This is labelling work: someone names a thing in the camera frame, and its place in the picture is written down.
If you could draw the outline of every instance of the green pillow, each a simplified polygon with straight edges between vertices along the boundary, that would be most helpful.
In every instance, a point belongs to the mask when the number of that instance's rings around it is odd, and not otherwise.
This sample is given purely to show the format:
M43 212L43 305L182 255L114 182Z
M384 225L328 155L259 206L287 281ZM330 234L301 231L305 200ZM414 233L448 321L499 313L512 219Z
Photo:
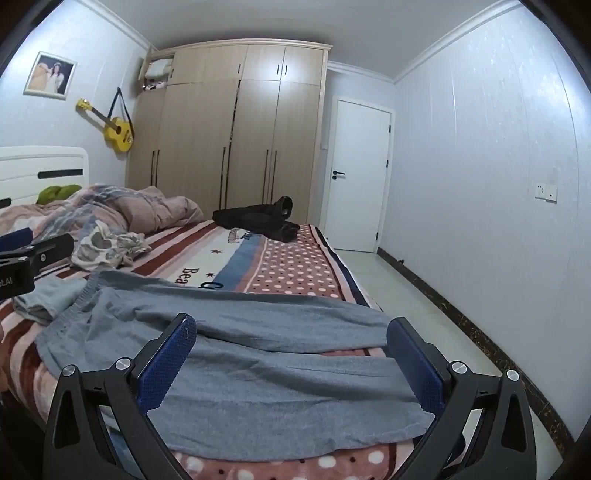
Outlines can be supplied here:
M65 187L47 187L37 199L38 205L47 205L56 200L67 200L82 187L80 185L66 185Z

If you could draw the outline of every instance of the door frame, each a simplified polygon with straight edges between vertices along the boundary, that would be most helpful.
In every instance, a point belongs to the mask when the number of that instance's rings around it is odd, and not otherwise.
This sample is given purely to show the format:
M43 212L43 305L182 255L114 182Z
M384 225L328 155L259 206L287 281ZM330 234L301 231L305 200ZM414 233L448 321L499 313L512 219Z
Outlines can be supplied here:
M384 222L386 220L386 205L388 204L388 196L390 193L390 175L392 173L392 157L394 156L394 131L396 121L396 111L392 108L388 108L382 105L376 105L374 103L364 102L362 100L356 100L353 98L334 95L332 102L332 110L330 112L330 135L329 135L329 150L326 156L326 171L324 173L324 190L322 192L322 208L320 210L320 229L324 231L326 229L326 212L329 205L330 197L330 185L331 176L333 170L333 164L335 162L335 142L336 142L336 126L337 117L339 110L339 102L354 103L375 110L380 110L390 114L390 125L392 125L392 131L390 132L390 140L388 146L388 168L386 170L386 182L384 184L384 194L382 196L382 212L379 217L378 226L378 239L375 241L374 253L378 251L379 243L381 242L382 232L384 230Z

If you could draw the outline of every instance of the light blue cloth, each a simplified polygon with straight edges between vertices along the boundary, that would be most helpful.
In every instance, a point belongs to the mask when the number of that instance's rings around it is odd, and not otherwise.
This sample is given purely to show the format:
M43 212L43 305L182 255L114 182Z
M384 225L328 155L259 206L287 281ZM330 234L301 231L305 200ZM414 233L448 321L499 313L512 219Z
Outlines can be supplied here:
M305 354L386 343L390 317L344 301L212 291L105 270L35 342L55 376L69 364L105 369L135 357L180 312L197 321L197 342L148 414L173 450L225 460L310 458L411 439L434 418L392 358Z
M84 278L40 278L35 290L12 299L14 311L23 318L49 325L60 313L71 307L86 285Z

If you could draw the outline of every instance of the blue rubber pad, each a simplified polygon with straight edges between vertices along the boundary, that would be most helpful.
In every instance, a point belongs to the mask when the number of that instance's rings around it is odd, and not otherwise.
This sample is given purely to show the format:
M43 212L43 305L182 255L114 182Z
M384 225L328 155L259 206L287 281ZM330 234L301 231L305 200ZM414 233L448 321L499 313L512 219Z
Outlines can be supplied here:
M445 410L443 381L421 348L397 320L386 333L388 350L406 377L421 408L440 417Z
M138 379L137 402L144 413L158 408L197 339L197 323L187 315Z

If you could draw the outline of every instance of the blue stripe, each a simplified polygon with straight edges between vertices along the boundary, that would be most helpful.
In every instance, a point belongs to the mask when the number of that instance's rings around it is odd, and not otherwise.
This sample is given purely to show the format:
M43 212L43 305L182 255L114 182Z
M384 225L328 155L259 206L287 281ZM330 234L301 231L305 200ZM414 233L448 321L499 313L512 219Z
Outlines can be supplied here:
M264 240L265 238L262 235L246 234L246 237L242 240L242 245L238 247L230 261L216 275L213 281L221 283L223 285L222 290L235 291L238 284L251 269L255 261L256 251Z

